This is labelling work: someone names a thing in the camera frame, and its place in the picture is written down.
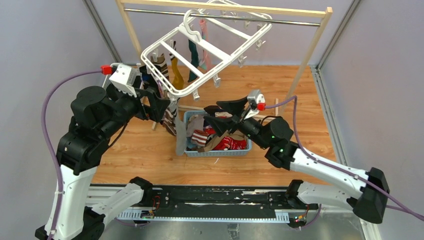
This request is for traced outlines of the tan brown trimmed sock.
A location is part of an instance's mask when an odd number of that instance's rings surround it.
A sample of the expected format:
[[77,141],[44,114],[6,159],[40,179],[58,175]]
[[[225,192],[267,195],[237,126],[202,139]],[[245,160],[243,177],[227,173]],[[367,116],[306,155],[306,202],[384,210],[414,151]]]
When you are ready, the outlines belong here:
[[171,101],[171,103],[165,110],[164,116],[162,118],[162,126],[172,136],[177,135],[177,129],[176,129],[177,111],[178,111],[178,100]]

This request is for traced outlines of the purple striped sock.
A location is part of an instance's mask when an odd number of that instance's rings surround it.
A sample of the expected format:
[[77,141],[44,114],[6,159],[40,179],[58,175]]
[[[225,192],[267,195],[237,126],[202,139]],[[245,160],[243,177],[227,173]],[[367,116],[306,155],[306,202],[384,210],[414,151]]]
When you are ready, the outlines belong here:
[[160,93],[160,97],[161,98],[165,98],[166,97],[166,89],[164,88],[164,86],[162,85],[162,83],[159,81],[158,78],[155,79],[159,93]]

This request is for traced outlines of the mustard yellow sock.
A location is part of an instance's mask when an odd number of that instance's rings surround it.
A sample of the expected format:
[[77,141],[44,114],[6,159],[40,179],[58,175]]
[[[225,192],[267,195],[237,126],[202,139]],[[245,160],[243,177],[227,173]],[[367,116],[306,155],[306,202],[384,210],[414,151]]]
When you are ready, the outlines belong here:
[[182,90],[184,88],[184,79],[178,69],[178,59],[170,52],[169,53],[171,61],[171,69],[174,74],[172,85],[177,90]]

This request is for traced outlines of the grey sock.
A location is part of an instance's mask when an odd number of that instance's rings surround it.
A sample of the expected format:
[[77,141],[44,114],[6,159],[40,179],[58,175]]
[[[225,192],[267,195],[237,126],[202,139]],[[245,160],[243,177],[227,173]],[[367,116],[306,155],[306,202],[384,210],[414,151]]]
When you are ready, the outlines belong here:
[[179,108],[176,107],[175,110],[175,129],[176,129],[176,147],[175,147],[175,154],[177,156],[182,156],[186,149],[186,142],[187,142],[187,130],[184,122],[180,118]]

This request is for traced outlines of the brown white striped sock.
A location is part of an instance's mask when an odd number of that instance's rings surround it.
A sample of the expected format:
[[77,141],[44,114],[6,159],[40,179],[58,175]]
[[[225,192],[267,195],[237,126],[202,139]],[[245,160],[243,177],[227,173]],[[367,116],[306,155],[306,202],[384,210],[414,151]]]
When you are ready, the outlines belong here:
[[151,55],[150,56],[150,61],[152,62],[152,64],[154,65],[154,67],[159,70],[161,72],[161,74],[167,79],[169,80],[169,70],[168,70],[168,65],[166,62],[166,58],[165,58],[165,54],[161,53],[159,56],[157,55]]

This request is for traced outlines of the green reindeer sock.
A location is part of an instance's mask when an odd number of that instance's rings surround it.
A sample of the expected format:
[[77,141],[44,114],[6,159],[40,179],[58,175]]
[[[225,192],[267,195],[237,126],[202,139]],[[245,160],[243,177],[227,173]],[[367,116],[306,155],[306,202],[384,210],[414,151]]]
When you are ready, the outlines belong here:
[[[199,67],[199,62],[200,62],[197,46],[193,41],[188,40],[188,48],[191,54],[190,63],[197,69]],[[188,82],[189,83],[193,82],[194,80],[197,79],[197,77],[198,76],[193,71],[190,70]]]

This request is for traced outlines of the white plastic clip hanger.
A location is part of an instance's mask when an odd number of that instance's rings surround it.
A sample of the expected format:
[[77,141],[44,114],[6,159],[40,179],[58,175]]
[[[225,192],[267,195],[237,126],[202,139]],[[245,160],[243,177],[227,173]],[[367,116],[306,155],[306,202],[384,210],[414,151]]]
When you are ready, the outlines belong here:
[[[259,49],[263,43],[261,38],[271,29],[273,19],[270,15],[265,13],[256,13],[250,12],[251,17],[239,17],[239,16],[226,16],[226,15],[210,15],[205,12],[205,8],[192,8],[183,14],[182,23],[161,37],[155,43],[147,47],[140,55],[140,59],[146,65],[148,72],[153,75],[154,79],[158,79],[163,87],[167,90],[168,96],[170,98],[182,98],[190,94],[193,95],[195,99],[198,99],[198,88],[201,87],[204,83],[210,79],[214,80],[215,86],[219,87],[220,78],[218,77],[219,73],[229,66],[234,61],[238,61],[239,66],[242,67],[245,62],[244,53],[253,45]],[[206,20],[212,24],[226,30],[229,33],[232,33],[242,39],[244,42],[231,54],[224,52],[218,47],[214,46],[208,41],[206,34],[206,29],[203,28],[201,31],[192,29],[192,22],[199,18],[201,20]],[[222,19],[232,19],[232,20],[243,20],[245,22],[258,22],[258,29],[253,35],[248,35],[242,31],[239,31],[225,23]],[[206,60],[210,56],[216,57],[219,62],[212,68],[206,68],[206,72],[201,72],[199,68],[195,68],[190,60],[185,59],[180,53],[178,53],[173,46],[171,46],[171,40],[176,34],[183,34],[187,37],[188,40],[193,41],[196,46],[201,47],[205,56],[199,62],[199,65],[202,66],[205,64]],[[183,63],[190,71],[193,71],[197,75],[197,79],[194,80],[189,86],[183,88],[182,90],[177,90],[173,87],[169,80],[167,80],[162,73],[155,68],[150,60],[158,47],[165,48],[169,53],[172,53],[181,63]]]

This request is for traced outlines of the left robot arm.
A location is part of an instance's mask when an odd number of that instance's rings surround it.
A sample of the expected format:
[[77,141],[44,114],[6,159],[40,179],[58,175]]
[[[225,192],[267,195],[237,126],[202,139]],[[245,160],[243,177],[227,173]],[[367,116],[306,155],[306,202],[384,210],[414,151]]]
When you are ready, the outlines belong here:
[[125,209],[153,202],[153,185],[135,177],[107,200],[86,204],[93,176],[115,133],[134,117],[159,122],[169,104],[152,88],[137,89],[132,96],[113,86],[89,86],[76,95],[70,105],[73,115],[68,132],[53,152],[60,172],[54,206],[47,223],[35,231],[37,239],[97,240]]

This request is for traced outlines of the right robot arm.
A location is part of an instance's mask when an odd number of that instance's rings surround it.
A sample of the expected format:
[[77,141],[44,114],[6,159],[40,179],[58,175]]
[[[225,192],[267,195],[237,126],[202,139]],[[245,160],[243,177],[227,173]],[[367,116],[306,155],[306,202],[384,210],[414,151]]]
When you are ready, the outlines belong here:
[[301,172],[327,183],[292,180],[284,195],[291,208],[324,204],[351,210],[360,219],[373,224],[383,222],[390,189],[382,170],[375,167],[356,169],[312,153],[299,140],[291,140],[298,133],[283,117],[274,116],[266,124],[253,118],[266,108],[264,102],[244,97],[216,104],[231,114],[231,117],[205,116],[217,135],[240,131],[266,150],[265,158],[274,167]]

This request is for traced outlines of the red white patterned sock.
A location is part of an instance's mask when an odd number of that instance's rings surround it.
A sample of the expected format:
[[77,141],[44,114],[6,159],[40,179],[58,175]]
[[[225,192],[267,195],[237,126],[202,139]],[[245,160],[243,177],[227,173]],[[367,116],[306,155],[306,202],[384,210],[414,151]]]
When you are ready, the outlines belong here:
[[245,139],[236,140],[229,136],[224,137],[220,143],[224,150],[244,150],[247,146]]

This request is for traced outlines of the blue plastic sock basket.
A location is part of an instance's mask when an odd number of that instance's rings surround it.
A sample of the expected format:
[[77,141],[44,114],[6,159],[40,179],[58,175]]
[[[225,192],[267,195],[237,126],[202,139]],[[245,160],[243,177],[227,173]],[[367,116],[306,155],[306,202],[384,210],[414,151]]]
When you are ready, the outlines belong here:
[[[206,115],[204,110],[189,110],[186,111],[183,115],[183,122],[187,126],[189,123],[189,118],[195,115]],[[186,147],[189,146],[189,139],[186,140]],[[186,148],[184,153],[188,157],[234,157],[234,156],[245,156],[252,149],[253,143],[250,139],[247,140],[245,149],[240,150],[211,150],[207,152],[198,152],[197,150],[188,150]]]

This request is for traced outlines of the red white striped sock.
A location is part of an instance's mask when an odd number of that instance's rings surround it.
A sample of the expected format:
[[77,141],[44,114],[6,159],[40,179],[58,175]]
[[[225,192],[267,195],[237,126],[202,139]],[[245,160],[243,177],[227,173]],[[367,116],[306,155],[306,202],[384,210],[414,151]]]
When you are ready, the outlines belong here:
[[196,129],[190,137],[192,144],[198,147],[204,147],[207,144],[209,134],[202,130]]

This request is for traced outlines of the wooden clothes rack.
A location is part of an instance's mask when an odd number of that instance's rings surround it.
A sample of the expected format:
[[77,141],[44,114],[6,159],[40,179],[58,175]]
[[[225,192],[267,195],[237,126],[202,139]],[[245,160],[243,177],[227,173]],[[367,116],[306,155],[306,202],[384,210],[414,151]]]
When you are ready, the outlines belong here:
[[[324,11],[316,10],[303,10],[279,7],[265,7],[265,6],[250,6],[242,5],[230,0],[209,0],[207,2],[196,2],[186,0],[118,0],[116,5],[120,11],[125,27],[130,36],[131,42],[135,48],[136,53],[139,55],[141,64],[145,65],[141,60],[141,53],[147,48],[142,48],[140,41],[135,32],[132,21],[128,15],[129,12],[140,13],[141,9],[128,8],[127,4],[133,5],[149,5],[149,6],[164,6],[164,7],[182,7],[190,9],[205,8],[205,12],[209,15],[215,16],[238,16],[242,18],[250,18],[250,12],[268,14],[273,19],[273,24],[294,25],[294,26],[308,26],[315,27],[316,31],[313,35],[311,43],[309,44],[306,54],[303,57],[294,80],[287,93],[287,97],[293,95],[299,80],[313,55],[316,46],[333,14],[333,9],[327,7]],[[259,23],[256,21],[246,22],[244,20],[222,19],[222,23],[239,30],[245,34],[253,35],[257,32]]]

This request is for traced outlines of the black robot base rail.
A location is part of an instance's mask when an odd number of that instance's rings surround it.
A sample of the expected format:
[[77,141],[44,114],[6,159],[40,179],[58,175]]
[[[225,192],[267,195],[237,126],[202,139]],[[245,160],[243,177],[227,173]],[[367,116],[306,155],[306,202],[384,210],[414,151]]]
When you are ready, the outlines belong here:
[[303,227],[319,209],[353,211],[353,199],[330,185],[294,181],[289,186],[154,185],[142,200],[112,220],[285,223]]

